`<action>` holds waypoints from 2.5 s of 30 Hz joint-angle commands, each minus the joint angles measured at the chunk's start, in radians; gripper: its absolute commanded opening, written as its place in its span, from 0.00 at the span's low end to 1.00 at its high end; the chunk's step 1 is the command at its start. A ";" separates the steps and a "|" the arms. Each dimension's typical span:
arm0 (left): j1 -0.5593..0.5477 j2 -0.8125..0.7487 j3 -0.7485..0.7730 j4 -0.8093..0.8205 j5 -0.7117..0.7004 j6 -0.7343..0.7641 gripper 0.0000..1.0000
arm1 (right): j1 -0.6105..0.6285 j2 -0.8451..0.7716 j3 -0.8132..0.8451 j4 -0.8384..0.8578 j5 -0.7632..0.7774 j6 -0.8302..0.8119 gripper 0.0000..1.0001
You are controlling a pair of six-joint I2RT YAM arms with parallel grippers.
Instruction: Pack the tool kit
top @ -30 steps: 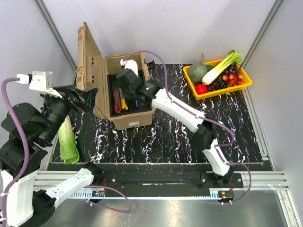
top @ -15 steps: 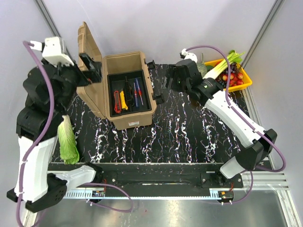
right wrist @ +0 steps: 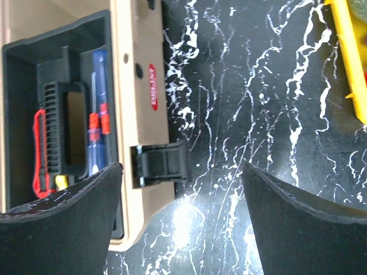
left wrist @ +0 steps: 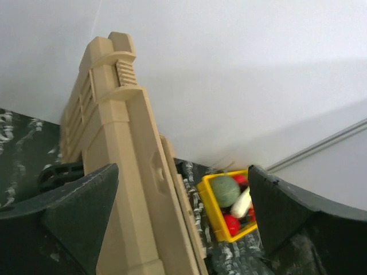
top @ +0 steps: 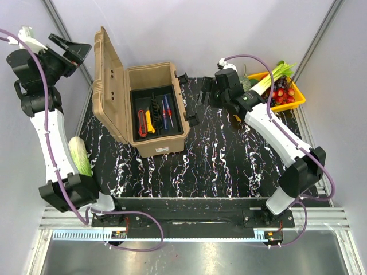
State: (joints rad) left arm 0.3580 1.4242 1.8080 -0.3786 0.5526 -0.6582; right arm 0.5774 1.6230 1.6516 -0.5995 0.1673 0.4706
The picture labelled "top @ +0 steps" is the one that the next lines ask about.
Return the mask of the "small blue red screwdriver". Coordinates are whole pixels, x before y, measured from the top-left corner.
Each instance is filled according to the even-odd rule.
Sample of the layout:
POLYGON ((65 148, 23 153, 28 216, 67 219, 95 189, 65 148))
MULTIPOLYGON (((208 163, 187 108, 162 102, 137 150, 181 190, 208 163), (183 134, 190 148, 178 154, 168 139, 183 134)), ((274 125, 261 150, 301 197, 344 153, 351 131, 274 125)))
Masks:
POLYGON ((167 108, 167 116, 169 117, 170 122, 171 122, 171 127, 174 128, 172 112, 171 112, 171 109, 170 109, 169 102, 168 102, 167 98, 166 98, 166 108, 167 108))

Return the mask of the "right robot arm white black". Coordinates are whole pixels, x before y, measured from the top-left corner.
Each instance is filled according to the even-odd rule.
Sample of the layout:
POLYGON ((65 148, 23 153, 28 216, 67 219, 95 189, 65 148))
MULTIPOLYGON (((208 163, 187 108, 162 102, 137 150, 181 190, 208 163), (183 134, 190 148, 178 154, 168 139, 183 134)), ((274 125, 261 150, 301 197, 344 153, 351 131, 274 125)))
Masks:
POLYGON ((245 91, 232 65, 224 66, 214 77, 204 77, 199 100, 213 108, 226 109, 231 115, 256 130, 277 152, 286 166, 276 191, 267 199, 261 212, 262 222, 273 227, 280 222, 286 208, 307 189, 319 182, 324 174, 326 153, 321 147, 297 138, 274 113, 262 97, 268 89, 265 77, 245 91))

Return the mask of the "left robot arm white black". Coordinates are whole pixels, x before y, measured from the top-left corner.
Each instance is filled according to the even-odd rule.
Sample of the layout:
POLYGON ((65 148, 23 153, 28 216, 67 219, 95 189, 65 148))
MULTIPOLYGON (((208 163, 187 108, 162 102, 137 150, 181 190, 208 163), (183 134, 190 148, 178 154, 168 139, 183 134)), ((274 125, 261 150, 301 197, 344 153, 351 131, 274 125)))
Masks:
POLYGON ((91 45, 53 33, 49 39, 64 53, 58 54, 36 40, 29 26, 7 37, 9 44, 19 46, 6 62, 18 78, 15 91, 37 132, 44 156, 46 183, 38 189, 40 196, 60 212, 90 206, 98 213, 105 212, 104 219, 111 226, 119 226, 124 212, 115 207, 111 196, 100 192, 91 175, 84 142, 79 137, 66 137, 61 96, 55 87, 61 77, 71 76, 84 62, 91 45))

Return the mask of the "black tool box tray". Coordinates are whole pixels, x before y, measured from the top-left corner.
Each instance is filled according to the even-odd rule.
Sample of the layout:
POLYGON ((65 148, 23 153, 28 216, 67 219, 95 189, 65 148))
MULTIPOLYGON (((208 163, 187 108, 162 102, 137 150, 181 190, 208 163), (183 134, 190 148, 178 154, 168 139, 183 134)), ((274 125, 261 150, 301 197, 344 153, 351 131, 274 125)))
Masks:
POLYGON ((184 132, 182 121, 179 114, 177 97, 172 85, 165 85, 148 89, 136 89, 130 91, 131 112, 132 112, 132 136, 133 141, 143 142, 156 138, 165 138, 168 136, 177 136, 184 132), (167 117, 169 129, 165 131, 163 122, 162 100, 166 95, 172 112, 174 128, 171 127, 169 117, 167 117), (147 133, 146 138, 141 138, 138 134, 138 111, 143 109, 151 113, 151 119, 155 134, 147 133))

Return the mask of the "yellow utility knife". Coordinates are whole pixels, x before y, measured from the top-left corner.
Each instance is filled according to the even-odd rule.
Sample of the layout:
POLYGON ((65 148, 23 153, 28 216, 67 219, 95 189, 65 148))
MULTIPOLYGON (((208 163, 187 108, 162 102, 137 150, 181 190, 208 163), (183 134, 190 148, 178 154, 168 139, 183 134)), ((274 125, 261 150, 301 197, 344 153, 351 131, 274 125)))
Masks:
POLYGON ((153 127, 153 122, 151 119, 151 113, 149 110, 145 112, 146 124, 147 124, 147 132, 151 134, 155 134, 155 129, 153 127))

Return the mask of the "tan plastic tool box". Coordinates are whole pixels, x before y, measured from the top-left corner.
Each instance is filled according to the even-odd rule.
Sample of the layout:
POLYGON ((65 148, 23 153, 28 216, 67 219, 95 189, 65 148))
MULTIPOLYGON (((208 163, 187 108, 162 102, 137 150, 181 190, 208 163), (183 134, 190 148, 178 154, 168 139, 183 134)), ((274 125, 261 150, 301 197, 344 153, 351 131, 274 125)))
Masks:
POLYGON ((171 62, 125 69, 104 27, 95 34, 93 114, 111 136, 141 157, 182 152, 190 132, 171 62))

